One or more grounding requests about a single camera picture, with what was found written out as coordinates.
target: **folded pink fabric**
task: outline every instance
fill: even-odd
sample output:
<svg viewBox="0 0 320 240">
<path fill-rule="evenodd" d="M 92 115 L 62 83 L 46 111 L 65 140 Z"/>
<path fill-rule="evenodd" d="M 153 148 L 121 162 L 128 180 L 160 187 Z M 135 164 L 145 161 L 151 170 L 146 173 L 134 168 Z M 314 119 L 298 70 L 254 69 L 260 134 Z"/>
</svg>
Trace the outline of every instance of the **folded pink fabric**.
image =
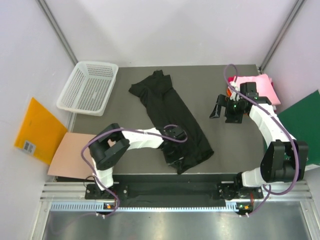
<svg viewBox="0 0 320 240">
<path fill-rule="evenodd" d="M 267 74 L 259 76 L 239 76 L 236 80 L 236 86 L 240 88 L 240 84 L 247 82 L 256 82 L 256 90 L 261 97 L 268 97 L 272 105 L 280 105 L 281 102 L 271 84 L 271 78 Z"/>
</svg>

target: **black cloth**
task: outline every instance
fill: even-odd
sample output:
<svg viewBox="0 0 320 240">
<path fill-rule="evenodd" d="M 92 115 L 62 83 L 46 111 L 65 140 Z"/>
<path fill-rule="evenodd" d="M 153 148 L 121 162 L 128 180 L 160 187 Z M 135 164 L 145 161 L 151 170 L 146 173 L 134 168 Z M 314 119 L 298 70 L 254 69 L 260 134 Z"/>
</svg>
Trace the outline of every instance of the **black cloth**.
<svg viewBox="0 0 320 240">
<path fill-rule="evenodd" d="M 176 143 L 175 149 L 177 156 L 182 155 L 183 159 L 177 159 L 178 161 L 171 164 L 172 159 L 164 154 L 166 162 L 171 164 L 178 174 L 214 154 L 196 119 L 173 88 L 170 75 L 164 75 L 162 70 L 155 71 L 141 82 L 133 84 L 129 92 L 140 98 L 156 128 L 175 124 L 185 130 L 188 140 L 185 143 Z"/>
</svg>

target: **green panel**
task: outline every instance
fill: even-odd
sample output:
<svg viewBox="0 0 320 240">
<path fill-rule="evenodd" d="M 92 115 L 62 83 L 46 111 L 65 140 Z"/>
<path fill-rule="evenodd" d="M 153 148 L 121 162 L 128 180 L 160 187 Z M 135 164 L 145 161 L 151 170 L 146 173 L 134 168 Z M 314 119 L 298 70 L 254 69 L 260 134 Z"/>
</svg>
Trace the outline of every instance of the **green panel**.
<svg viewBox="0 0 320 240">
<path fill-rule="evenodd" d="M 306 96 L 278 115 L 285 128 L 309 146 L 307 164 L 320 164 L 320 94 Z"/>
</svg>

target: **yellow board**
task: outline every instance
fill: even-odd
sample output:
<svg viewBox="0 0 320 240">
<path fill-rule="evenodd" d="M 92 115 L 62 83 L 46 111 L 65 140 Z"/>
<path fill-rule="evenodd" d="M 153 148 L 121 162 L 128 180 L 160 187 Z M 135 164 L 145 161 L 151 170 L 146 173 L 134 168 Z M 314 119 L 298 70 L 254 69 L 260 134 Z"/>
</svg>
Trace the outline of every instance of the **yellow board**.
<svg viewBox="0 0 320 240">
<path fill-rule="evenodd" d="M 32 98 L 14 146 L 50 165 L 66 127 Z"/>
</svg>

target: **white plastic basket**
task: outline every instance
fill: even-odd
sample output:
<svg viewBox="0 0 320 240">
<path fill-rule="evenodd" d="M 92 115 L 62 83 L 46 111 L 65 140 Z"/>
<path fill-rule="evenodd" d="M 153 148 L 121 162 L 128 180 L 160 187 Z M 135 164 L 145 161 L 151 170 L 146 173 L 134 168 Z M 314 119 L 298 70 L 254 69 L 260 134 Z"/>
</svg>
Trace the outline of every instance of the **white plastic basket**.
<svg viewBox="0 0 320 240">
<path fill-rule="evenodd" d="M 66 82 L 56 106 L 77 114 L 102 116 L 119 67 L 99 61 L 80 61 Z"/>
</svg>

